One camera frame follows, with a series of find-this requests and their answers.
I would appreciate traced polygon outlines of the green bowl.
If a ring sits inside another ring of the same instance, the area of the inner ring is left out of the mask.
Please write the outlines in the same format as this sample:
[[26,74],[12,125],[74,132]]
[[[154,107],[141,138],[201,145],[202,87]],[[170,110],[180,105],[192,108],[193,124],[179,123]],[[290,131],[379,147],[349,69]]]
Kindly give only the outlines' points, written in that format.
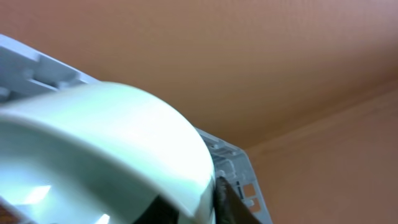
[[1,106],[2,223],[214,223],[198,131],[148,92],[100,82]]

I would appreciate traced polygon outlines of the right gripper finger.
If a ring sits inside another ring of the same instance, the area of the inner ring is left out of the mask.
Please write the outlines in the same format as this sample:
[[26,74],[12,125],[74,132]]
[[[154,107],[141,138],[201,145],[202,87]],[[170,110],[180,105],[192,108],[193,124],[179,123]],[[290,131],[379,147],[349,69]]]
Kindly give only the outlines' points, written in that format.
[[216,224],[261,224],[224,177],[215,180],[214,209]]

